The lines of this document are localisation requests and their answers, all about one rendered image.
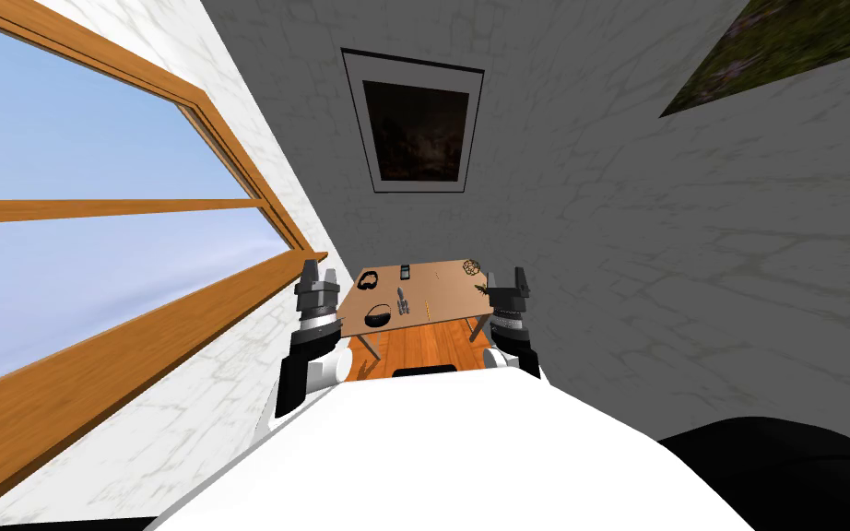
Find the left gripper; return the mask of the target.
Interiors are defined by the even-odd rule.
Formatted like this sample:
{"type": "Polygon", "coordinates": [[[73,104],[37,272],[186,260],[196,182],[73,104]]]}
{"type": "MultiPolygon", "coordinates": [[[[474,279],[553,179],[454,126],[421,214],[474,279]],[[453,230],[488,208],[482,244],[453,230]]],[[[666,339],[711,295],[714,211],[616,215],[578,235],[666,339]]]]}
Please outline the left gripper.
{"type": "Polygon", "coordinates": [[[319,268],[316,260],[305,260],[301,271],[301,282],[295,286],[297,295],[296,310],[301,313],[302,320],[311,320],[336,314],[338,293],[340,287],[336,280],[336,270],[327,268],[324,281],[319,279],[319,268]]]}

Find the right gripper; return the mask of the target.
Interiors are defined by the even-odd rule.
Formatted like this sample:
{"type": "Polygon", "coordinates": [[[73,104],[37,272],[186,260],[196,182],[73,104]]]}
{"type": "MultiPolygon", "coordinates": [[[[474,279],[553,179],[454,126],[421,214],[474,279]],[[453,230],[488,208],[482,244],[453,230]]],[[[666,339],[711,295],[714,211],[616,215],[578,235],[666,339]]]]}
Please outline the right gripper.
{"type": "Polygon", "coordinates": [[[490,307],[495,313],[525,313],[526,299],[530,291],[525,275],[525,268],[514,268],[514,288],[499,288],[492,272],[486,274],[485,291],[489,297],[490,307]]]}

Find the brown wooden table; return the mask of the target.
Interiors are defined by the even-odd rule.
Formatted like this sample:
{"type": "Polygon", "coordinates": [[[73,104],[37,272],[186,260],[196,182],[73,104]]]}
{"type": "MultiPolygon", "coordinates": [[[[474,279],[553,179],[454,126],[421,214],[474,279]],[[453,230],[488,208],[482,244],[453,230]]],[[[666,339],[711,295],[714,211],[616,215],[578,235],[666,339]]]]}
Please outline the brown wooden table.
{"type": "Polygon", "coordinates": [[[440,322],[465,321],[470,330],[469,341],[474,342],[481,328],[492,314],[487,296],[475,289],[475,284],[486,283],[486,276],[478,272],[476,276],[467,275],[462,268],[462,260],[443,261],[410,265],[410,279],[400,279],[400,265],[364,268],[374,270],[379,280],[376,289],[359,290],[357,283],[349,289],[344,300],[337,308],[341,320],[341,336],[356,337],[374,357],[379,352],[367,339],[371,335],[401,330],[440,322]],[[409,301],[409,314],[400,315],[397,309],[398,288],[409,301]],[[425,300],[431,308],[431,321],[426,315],[425,300]],[[376,304],[386,303],[391,307],[391,319],[379,328],[369,328],[363,322],[363,316],[376,304]]]}

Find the dark picture with white mat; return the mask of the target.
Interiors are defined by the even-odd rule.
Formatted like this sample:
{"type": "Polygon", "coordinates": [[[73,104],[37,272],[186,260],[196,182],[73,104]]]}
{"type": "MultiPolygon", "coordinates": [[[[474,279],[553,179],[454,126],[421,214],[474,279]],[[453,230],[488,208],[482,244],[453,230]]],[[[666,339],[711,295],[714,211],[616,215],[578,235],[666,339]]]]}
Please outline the dark picture with white mat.
{"type": "Polygon", "coordinates": [[[376,194],[460,194],[485,71],[344,48],[341,51],[376,194]]]}

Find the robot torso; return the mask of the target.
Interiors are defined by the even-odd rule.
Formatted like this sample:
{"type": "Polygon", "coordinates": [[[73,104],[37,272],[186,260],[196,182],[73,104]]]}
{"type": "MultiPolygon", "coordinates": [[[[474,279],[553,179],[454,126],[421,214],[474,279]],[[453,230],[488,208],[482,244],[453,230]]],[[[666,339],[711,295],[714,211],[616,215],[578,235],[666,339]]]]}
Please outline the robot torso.
{"type": "Polygon", "coordinates": [[[647,435],[514,368],[343,383],[147,531],[752,531],[647,435]]]}

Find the wooden framed window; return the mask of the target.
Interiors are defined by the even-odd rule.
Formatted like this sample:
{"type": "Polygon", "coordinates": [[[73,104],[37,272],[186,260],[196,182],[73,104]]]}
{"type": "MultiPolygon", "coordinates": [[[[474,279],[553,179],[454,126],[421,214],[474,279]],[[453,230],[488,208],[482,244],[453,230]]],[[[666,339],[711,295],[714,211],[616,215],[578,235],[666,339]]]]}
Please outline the wooden framed window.
{"type": "Polygon", "coordinates": [[[0,504],[312,258],[202,89],[0,0],[0,504]]]}

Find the green frameless picture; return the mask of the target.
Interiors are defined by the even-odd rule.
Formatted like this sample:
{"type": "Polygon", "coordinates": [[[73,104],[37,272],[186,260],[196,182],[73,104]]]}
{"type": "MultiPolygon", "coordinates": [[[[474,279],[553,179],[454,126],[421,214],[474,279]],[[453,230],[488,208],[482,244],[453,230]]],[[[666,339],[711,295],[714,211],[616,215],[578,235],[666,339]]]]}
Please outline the green frameless picture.
{"type": "Polygon", "coordinates": [[[850,0],[749,0],[663,114],[850,58],[850,0]]]}

